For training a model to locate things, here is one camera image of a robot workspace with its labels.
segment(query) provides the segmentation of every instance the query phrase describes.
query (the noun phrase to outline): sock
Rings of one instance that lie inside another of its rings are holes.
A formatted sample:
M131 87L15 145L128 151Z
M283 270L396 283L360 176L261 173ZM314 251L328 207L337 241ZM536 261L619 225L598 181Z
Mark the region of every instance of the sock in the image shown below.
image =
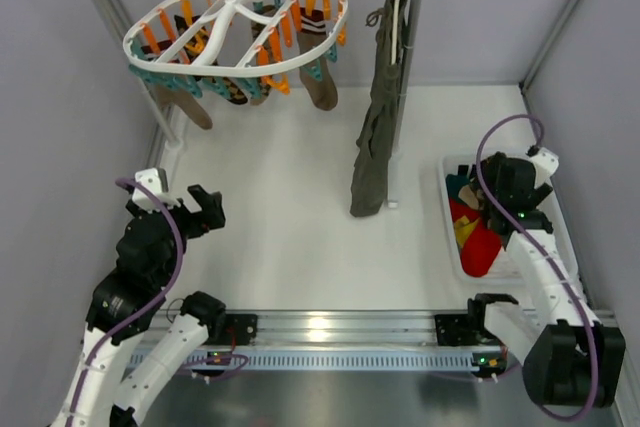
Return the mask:
M198 20L200 18L199 15L194 16L192 18L192 22L195 22L196 20ZM184 20L184 17L181 17L179 15L174 15L173 16L173 20L176 23L176 29L178 29L178 34L182 35L185 33L185 31L189 28L189 26L187 25L187 22ZM204 39L205 42L209 41L209 34L207 33L207 31L203 28L200 29L199 31L200 36ZM196 38L193 37L192 39L189 40L189 42L187 42L188 45L191 46L195 46L196 45ZM193 62L193 60L196 58L196 56L193 54L193 52L191 52L188 49L184 49L184 52L187 54L187 57L189 57L189 60ZM198 81L202 78L209 78L212 82L215 82L215 79L212 77L198 77L198 76L194 76L194 78ZM229 79L228 77L222 77L222 81L224 82L224 85L227 87L227 90L229 91L229 93L231 94L231 98L230 99L226 99L229 102L231 102L234 105L243 105L247 103L247 96L244 94L244 92L240 89L240 87L238 87L236 85L235 82L233 82L231 79Z
M298 46L300 53L304 54L312 48L320 45L327 38L327 27L324 21L324 13L321 10L314 10L311 16L305 14L304 8L300 9L302 18L302 30L297 32ZM329 68L327 67L327 58L321 55L318 58L320 70L322 72L322 80L315 80L305 69L300 69L300 80L309 92L309 97L313 105L320 110L332 110L338 104L338 91L334 84ZM317 66L314 60L305 67L311 68Z
M276 13L275 5L265 5L262 7L262 10L258 12L262 15L268 15L269 17L273 17L273 14ZM260 33L264 30L264 25L259 24L258 22L251 22L251 37L255 41ZM264 43L264 48L267 51L267 55L269 56L269 62L273 62L273 54L271 53L271 45L269 42ZM259 99L251 99L251 105L260 105L267 97L269 97L269 92L271 92L271 86L269 84L265 84L262 80L259 81L260 84L260 98Z
M207 111L186 90L173 91L163 85L156 85L155 95L156 102L160 107L168 107L173 104L181 109L201 129L209 130L213 127L213 122Z

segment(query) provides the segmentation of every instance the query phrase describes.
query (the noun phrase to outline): metal pole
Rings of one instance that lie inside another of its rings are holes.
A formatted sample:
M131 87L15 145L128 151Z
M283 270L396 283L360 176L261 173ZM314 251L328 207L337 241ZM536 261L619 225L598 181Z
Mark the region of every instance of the metal pole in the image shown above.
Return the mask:
M551 30L547 34L545 41L542 44L542 47L536 53L531 66L527 70L524 79L520 83L520 89L524 94L526 94L527 90L529 90L529 88L531 87L531 84L536 78L536 75L538 75L538 72L540 71L540 67L546 60L552 47L556 44L556 41L560 37L560 34L564 32L567 23L569 22L581 2L582 0L568 0L564 8L562 9L562 12L560 12L560 15L553 23Z
M118 8L115 7L112 0L92 0L92 1L96 6L96 9L100 17L102 18L102 21L107 26L107 30L109 31L109 34L111 35L115 43L118 45L118 48L121 48L122 39L124 38L124 35L127 33L128 29L126 28L126 26L124 25L124 21L120 17ZM160 110L160 107L155 102L155 100L153 99L153 96L149 92L149 88L147 87L147 84L145 84L142 80L139 80L139 83L140 83L140 86L142 87L142 96L147 102L147 105L149 106L149 108L151 109L151 113L156 119L158 126L164 133L167 139L167 142L171 146L180 145L180 141L178 140L176 135L173 133L173 130L169 125L169 121L163 115L162 111Z
M407 33L404 44L404 55L400 66L400 94L398 96L398 117L396 120L396 132L393 138L393 153L396 154L400 147L400 132L404 118L404 107L407 102L407 89L409 87L409 74L413 61L413 47L418 32L418 20L420 19L420 6L422 0L409 0L409 16L407 19Z
M407 89L409 87L409 75L413 61L413 48L418 34L418 22L420 21L420 7L422 0L409 0L409 14L407 27L403 39L403 55L400 65L400 92L398 94L398 114L396 117L396 129L393 137L393 149L389 159L387 180L387 207L395 209L400 202L400 135L404 120L404 108L407 102Z

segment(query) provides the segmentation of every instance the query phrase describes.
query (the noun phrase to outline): olive green pants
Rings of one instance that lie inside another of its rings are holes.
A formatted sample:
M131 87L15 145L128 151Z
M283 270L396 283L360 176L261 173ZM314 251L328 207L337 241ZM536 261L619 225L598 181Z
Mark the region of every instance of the olive green pants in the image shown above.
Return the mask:
M380 17L376 33L376 62L371 86L371 105L356 141L360 153L356 158L351 182L351 215L366 217L377 214L387 198L389 159L398 117L400 63L404 7L400 0L398 15L397 59L391 64L394 0L386 0L384 8L372 16Z

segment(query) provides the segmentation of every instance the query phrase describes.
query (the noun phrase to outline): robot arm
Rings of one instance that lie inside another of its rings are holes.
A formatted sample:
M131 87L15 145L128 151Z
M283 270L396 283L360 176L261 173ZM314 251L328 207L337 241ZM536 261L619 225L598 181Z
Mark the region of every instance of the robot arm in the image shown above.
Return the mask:
M204 292L188 296L167 334L118 388L111 427L142 425L156 397L185 359L207 339L218 338L224 320L222 302Z
M189 187L188 192L201 207L192 213L182 200L169 195L164 171L138 172L136 181L169 208L185 249L188 239L224 227L220 193L208 194L199 185ZM133 379L127 379L118 388L131 354L149 329L161 302L106 342L103 339L107 332L163 292L173 277L177 259L176 240L162 213L153 210L154 205L139 189L131 189L130 193L132 199L127 203L127 210L134 218L116 246L115 269L93 292L82 355L54 427L138 425L138 419L144 418L150 403L191 351L208 338L217 337L222 328L224 304L196 292L188 303L185 301L184 311L176 319L177 325L154 349L154 354L137 369ZM86 365L89 353L102 342L96 357ZM142 392L126 398L138 388Z
M515 299L507 296L479 294L470 307L478 312L480 304L483 329L518 359L527 393L538 405L584 405L591 385L592 359L585 333L590 329L600 374L594 406L606 407L614 401L625 341L619 329L602 326L589 308L558 254L551 222L537 210L552 191L545 182L557 168L558 158L546 149L530 151L528 159L498 153L483 161L482 166L494 197L548 253L543 255L493 205L485 205L483 217L489 228L501 236L507 254L520 268L539 323L533 323ZM576 299L586 314L587 325Z

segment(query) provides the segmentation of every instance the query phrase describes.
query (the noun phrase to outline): white bin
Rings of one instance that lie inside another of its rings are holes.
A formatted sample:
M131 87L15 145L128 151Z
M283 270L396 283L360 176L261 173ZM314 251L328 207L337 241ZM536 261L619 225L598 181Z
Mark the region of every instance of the white bin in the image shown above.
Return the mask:
M505 150L500 150L506 153L510 157L526 158L524 153L512 153ZM489 157L494 154L496 150L486 150L484 157ZM493 262L491 269L484 277L471 277L467 275L462 269L462 262L460 261L460 254L458 252L458 245L456 243L455 233L453 231L453 220L451 218L451 210L449 209L449 195L447 193L447 185L445 178L449 174L457 174L458 166L461 164L468 165L469 171L471 166L475 163L475 154L461 154L461 155L448 155L442 158L442 161L438 164L438 181L440 183L440 194L442 198L442 209L444 212L445 229L447 231L447 240L449 242L449 250L451 252L451 260L453 261L454 270L458 276L464 281L474 284L484 285L513 285L522 284L522 276L520 275L518 267L511 261L507 253L502 250L496 260ZM564 265L569 273L571 280L577 280L578 274L578 262L576 260L575 252L573 251L573 245L569 238L569 232L567 226L562 217L560 205L555 192L552 192L541 204L540 210L544 212L549 220L553 224L553 232L556 236L556 243L558 246L558 252L560 258L564 262Z

